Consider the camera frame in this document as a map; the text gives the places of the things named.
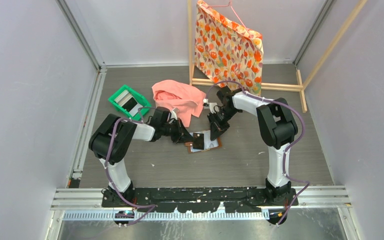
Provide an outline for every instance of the gray wall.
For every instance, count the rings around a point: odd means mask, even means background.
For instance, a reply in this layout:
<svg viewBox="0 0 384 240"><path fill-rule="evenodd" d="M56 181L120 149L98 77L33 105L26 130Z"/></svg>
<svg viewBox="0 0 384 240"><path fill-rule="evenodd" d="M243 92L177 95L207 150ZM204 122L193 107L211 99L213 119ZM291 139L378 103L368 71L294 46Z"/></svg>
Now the gray wall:
<svg viewBox="0 0 384 240"><path fill-rule="evenodd" d="M55 0L0 0L0 239L44 238L95 77Z"/></svg>
<svg viewBox="0 0 384 240"><path fill-rule="evenodd" d="M357 0L336 1L299 68L303 79ZM384 1L369 0L306 91L335 183L364 239L384 239Z"/></svg>
<svg viewBox="0 0 384 240"><path fill-rule="evenodd" d="M243 23L263 36L264 63L291 63L325 0L233 0ZM96 56L107 65L188 62L187 0L67 0ZM229 0L207 0L226 5ZM192 0L195 26L197 0ZM230 8L216 8L238 22Z"/></svg>

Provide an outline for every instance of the wooden frame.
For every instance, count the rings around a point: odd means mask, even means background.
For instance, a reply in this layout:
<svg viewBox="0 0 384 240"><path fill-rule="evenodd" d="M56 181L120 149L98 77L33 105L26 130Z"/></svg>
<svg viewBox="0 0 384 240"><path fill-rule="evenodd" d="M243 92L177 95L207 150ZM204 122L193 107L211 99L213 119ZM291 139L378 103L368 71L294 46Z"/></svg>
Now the wooden frame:
<svg viewBox="0 0 384 240"><path fill-rule="evenodd" d="M361 9L366 4L367 0L360 0L357 5L354 7L352 12L349 14L345 22L342 24L338 32L336 33L335 37L330 42L329 46L327 47L324 54L320 57L317 64L314 66L314 68L311 70L311 73L308 75L308 77L305 79L304 83L301 79L301 72L299 69L296 69L296 81L297 85L295 84L278 84L278 83L261 83L261 89L262 90L274 90L274 91L288 91L288 92L297 92L299 93L299 98L301 100L301 107L302 112L307 112L307 102L306 102L306 96L305 96L305 90L310 84L310 82L313 80L314 76L317 74L317 72L320 70L322 65L325 63L326 59L329 57L333 49L338 44L339 40L342 38L344 33L347 31L348 27L351 25L351 23L354 21L354 19L357 17L357 15L360 13ZM193 17L192 17L192 0L187 0L187 23L188 23L188 38L189 38L189 84L190 85L202 85L202 86L212 86L214 82L211 79L205 79L205 78L194 78L194 32L193 32Z"/></svg>

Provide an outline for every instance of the green basket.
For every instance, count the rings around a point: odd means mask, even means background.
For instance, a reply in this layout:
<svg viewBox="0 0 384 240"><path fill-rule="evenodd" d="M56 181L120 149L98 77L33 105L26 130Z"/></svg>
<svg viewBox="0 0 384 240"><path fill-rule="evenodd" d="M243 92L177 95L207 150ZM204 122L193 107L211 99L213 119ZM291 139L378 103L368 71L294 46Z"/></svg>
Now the green basket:
<svg viewBox="0 0 384 240"><path fill-rule="evenodd" d="M116 98L122 94L122 92L124 90L127 90L132 96L133 98L136 100L136 102L144 107L151 107L151 104L148 102L148 100L140 95L137 91L131 89L129 86L127 85L123 85L118 91L116 91L112 96L110 96L108 98L108 101L114 105L114 108L115 110L117 110L118 112L122 112L124 115L126 115L128 118L131 118L133 120L141 120L141 115L138 113L136 113L136 115L132 116L126 109L122 108L121 106L119 106L117 103L116 103ZM149 111L150 109L149 108L143 108L140 110L140 113L145 116L145 114L147 114L147 112Z"/></svg>

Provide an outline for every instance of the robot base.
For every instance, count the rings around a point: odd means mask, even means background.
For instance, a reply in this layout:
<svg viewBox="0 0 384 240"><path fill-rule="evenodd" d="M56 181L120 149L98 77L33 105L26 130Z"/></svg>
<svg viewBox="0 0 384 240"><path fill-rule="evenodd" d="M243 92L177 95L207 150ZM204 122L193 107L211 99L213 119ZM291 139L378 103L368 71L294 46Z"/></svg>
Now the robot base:
<svg viewBox="0 0 384 240"><path fill-rule="evenodd" d="M120 208L126 207L113 189L103 189L102 207ZM294 195L295 189L283 196L269 200L265 189L259 187L140 187L133 189L129 186L126 191L126 199L138 205L156 204L154 208L158 213L173 213L175 209L180 213L192 211L193 213L215 212L221 205L226 213L257 213L260 207L279 206L270 210L270 219L275 222L279 213L284 213ZM138 212L146 212L147 208L138 209Z"/></svg>

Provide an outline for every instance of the pink hanger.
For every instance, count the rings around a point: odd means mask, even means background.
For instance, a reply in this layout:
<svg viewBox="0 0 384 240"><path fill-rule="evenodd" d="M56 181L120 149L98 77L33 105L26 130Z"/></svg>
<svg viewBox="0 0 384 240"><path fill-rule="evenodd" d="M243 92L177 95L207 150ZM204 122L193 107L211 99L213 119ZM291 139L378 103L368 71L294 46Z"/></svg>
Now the pink hanger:
<svg viewBox="0 0 384 240"><path fill-rule="evenodd" d="M251 33L250 31L248 31L248 28L245 26L245 24L242 22L241 18L238 16L238 14L236 13L236 11L233 9L233 6L232 6L232 0L229 0L229 4L227 5L213 5L213 6L208 6L208 7L211 7L211 8L225 8L225 7L230 7L233 11L233 13L236 15L237 19L239 19L239 22L242 24L242 26L245 28L245 30L248 32L249 36L251 36Z"/></svg>

